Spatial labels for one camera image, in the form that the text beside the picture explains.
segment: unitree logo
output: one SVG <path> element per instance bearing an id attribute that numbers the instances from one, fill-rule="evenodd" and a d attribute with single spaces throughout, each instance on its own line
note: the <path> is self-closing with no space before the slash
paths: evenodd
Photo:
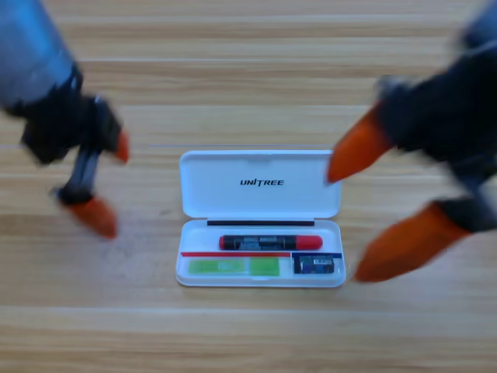
<path id="1" fill-rule="evenodd" d="M 265 185 L 283 185 L 284 180 L 241 180 L 240 185 L 255 185 L 255 186 L 265 186 Z"/>

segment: open case lid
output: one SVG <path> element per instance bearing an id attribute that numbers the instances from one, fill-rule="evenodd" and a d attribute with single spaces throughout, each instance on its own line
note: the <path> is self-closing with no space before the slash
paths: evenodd
<path id="1" fill-rule="evenodd" d="M 193 151 L 179 168 L 191 218 L 309 220 L 340 207 L 340 183 L 325 183 L 329 150 Z"/>

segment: white plastic case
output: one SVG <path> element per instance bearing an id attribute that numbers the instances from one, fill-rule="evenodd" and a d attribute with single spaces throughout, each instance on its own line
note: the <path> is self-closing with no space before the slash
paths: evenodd
<path id="1" fill-rule="evenodd" d="M 341 184 L 325 182 L 330 155 L 328 150 L 185 153 L 179 161 L 182 205 L 196 220 L 182 228 L 178 282 L 209 287 L 342 285 L 346 264 L 340 229 L 327 220 L 338 213 L 341 199 Z M 322 246 L 315 251 L 226 251 L 219 247 L 223 235 L 320 235 Z M 334 271 L 296 274 L 293 255 L 298 253 L 329 254 Z"/>

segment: green card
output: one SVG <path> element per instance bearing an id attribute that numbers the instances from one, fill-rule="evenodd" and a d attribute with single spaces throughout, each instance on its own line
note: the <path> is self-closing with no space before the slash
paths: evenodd
<path id="1" fill-rule="evenodd" d="M 251 258 L 250 274 L 252 276 L 279 276 L 279 258 Z"/>
<path id="2" fill-rule="evenodd" d="M 243 259 L 190 260 L 189 272 L 191 274 L 240 274 L 245 271 Z"/>

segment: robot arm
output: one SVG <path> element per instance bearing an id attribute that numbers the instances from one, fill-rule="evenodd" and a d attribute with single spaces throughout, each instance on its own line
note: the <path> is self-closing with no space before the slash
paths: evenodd
<path id="1" fill-rule="evenodd" d="M 497 2 L 459 38 L 463 53 L 445 71 L 415 84 L 386 79 L 379 100 L 335 147 L 333 183 L 373 165 L 385 152 L 419 152 L 445 165 L 464 196 L 439 199 L 382 232 L 356 271 L 386 281 L 425 266 L 453 244 L 497 228 L 483 186 L 497 173 Z"/>
<path id="2" fill-rule="evenodd" d="M 93 192 L 98 158 L 129 158 L 129 139 L 109 104 L 82 92 L 83 74 L 40 0 L 0 1 L 0 109 L 26 122 L 22 143 L 40 165 L 79 147 L 57 198 L 102 236 L 117 234 L 116 216 Z"/>

